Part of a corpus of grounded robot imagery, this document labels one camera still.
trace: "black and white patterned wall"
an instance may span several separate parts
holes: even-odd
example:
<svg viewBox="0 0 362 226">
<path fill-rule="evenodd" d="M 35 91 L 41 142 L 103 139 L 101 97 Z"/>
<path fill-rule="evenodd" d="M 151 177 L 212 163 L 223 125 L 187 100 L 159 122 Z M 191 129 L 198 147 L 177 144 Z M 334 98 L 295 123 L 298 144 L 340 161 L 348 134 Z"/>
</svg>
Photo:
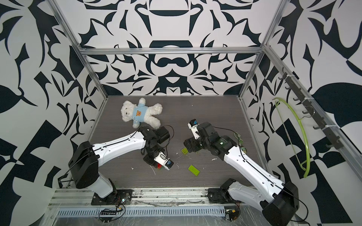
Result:
<svg viewBox="0 0 362 226">
<path fill-rule="evenodd" d="M 359 150 L 361 8 L 358 0 L 291 0 L 271 41 L 273 50 Z M 342 155 L 326 147 L 328 139 L 321 130 L 313 129 L 316 123 L 311 118 L 302 120 L 311 156 L 309 175 L 303 178 L 272 99 L 285 99 L 299 116 L 305 108 L 293 100 L 295 94 L 285 89 L 288 85 L 278 77 L 280 73 L 265 56 L 243 97 L 269 167 L 275 176 L 298 186 L 299 198 L 309 208 L 309 225 L 360 225 L 362 183 Z M 278 108 L 303 162 L 306 152 L 299 125 L 284 104 Z M 301 204 L 297 214 L 303 219 L 306 211 Z"/>
<path fill-rule="evenodd" d="M 43 0 L 0 3 L 0 222 L 39 222 L 103 102 Z"/>
<path fill-rule="evenodd" d="M 109 95 L 239 94 L 255 54 L 88 56 Z"/>
<path fill-rule="evenodd" d="M 280 0 L 57 2 L 81 46 L 145 48 L 260 46 Z"/>
<path fill-rule="evenodd" d="M 57 2 L 82 47 L 145 48 L 260 46 L 280 0 Z M 94 58 L 89 60 L 97 74 L 101 73 L 109 95 L 217 95 L 238 94 L 255 57 L 185 54 Z"/>
</svg>

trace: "gray wooden table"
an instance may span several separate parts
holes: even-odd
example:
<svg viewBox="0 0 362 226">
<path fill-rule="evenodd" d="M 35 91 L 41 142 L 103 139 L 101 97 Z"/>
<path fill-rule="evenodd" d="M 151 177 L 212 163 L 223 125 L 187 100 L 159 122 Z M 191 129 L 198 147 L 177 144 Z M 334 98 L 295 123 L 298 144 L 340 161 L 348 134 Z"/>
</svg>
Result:
<svg viewBox="0 0 362 226">
<path fill-rule="evenodd" d="M 122 120 L 121 108 L 126 100 L 137 104 L 141 97 L 137 96 L 110 96 L 100 121 L 92 136 L 91 143 L 107 142 L 125 136 L 135 131 L 132 121 L 125 123 Z M 168 171 L 150 167 L 143 161 L 140 150 L 135 150 L 115 158 L 99 168 L 99 171 L 110 178 L 116 187 L 195 187 L 220 186 L 228 178 L 250 186 L 236 169 L 213 156 L 208 150 L 184 155 L 182 149 L 185 139 L 192 137 L 187 123 L 197 119 L 199 123 L 208 121 L 213 126 L 232 129 L 241 135 L 247 154 L 260 164 L 257 151 L 250 136 L 243 112 L 236 96 L 195 96 L 145 97 L 146 105 L 160 103 L 163 111 L 156 115 L 162 125 L 171 125 L 175 135 L 168 146 L 168 156 L 174 162 Z M 215 129 L 219 135 L 228 135 L 236 140 L 228 130 Z M 188 167 L 196 167 L 200 174 L 193 175 Z"/>
</svg>

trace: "mounting plate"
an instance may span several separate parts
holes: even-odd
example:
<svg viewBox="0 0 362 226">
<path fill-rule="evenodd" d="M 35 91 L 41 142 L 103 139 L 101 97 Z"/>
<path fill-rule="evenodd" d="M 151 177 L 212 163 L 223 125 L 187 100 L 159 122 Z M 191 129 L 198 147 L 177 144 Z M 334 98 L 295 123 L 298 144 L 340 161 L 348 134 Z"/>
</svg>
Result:
<svg viewBox="0 0 362 226">
<path fill-rule="evenodd" d="M 123 199 L 127 193 L 130 194 L 130 197 L 128 198 L 128 200 L 130 201 L 132 199 L 133 190 L 131 190 L 131 189 L 117 189 L 117 192 L 118 192 L 120 199 Z M 108 203 L 108 202 L 102 201 L 100 199 L 100 197 L 97 195 L 97 193 L 94 193 L 92 202 L 90 204 L 92 206 L 100 206 L 100 205 L 113 205 L 114 203 Z"/>
</svg>

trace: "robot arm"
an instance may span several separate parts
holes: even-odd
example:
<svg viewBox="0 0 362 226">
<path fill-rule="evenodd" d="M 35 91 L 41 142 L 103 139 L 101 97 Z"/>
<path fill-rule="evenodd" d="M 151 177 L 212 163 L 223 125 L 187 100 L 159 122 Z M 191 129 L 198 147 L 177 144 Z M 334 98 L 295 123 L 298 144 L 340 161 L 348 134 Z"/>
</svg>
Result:
<svg viewBox="0 0 362 226">
<path fill-rule="evenodd" d="M 144 161 L 156 168 L 160 164 L 169 170 L 173 162 L 165 156 L 164 149 L 159 145 L 169 137 L 165 127 L 157 130 L 141 127 L 136 132 L 116 140 L 94 145 L 89 141 L 80 144 L 68 163 L 76 188 L 88 187 L 100 199 L 112 202 L 117 190 L 110 179 L 98 172 L 98 167 L 130 151 L 145 149 L 147 154 Z"/>
<path fill-rule="evenodd" d="M 194 119 L 188 126 L 194 135 L 184 142 L 189 152 L 209 150 L 234 167 L 256 187 L 248 188 L 233 179 L 228 179 L 220 189 L 209 189 L 210 201 L 242 201 L 260 210 L 271 225 L 288 224 L 299 206 L 298 189 L 294 184 L 284 184 L 265 171 L 242 152 L 230 137 L 220 137 L 210 123 L 198 124 Z"/>
</svg>

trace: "teddy bear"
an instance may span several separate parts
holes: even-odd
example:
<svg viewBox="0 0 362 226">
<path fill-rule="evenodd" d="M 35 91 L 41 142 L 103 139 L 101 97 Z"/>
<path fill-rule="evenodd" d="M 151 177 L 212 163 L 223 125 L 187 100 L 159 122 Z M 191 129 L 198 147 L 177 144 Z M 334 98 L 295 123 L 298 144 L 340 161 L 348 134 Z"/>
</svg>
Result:
<svg viewBox="0 0 362 226">
<path fill-rule="evenodd" d="M 121 109 L 122 120 L 128 122 L 133 119 L 133 128 L 135 129 L 139 127 L 141 122 L 149 124 L 154 129 L 160 128 L 160 120 L 152 115 L 158 115 L 161 112 L 162 105 L 157 103 L 152 107 L 147 107 L 144 98 L 139 99 L 138 105 L 133 104 L 130 101 L 125 101 Z"/>
</svg>

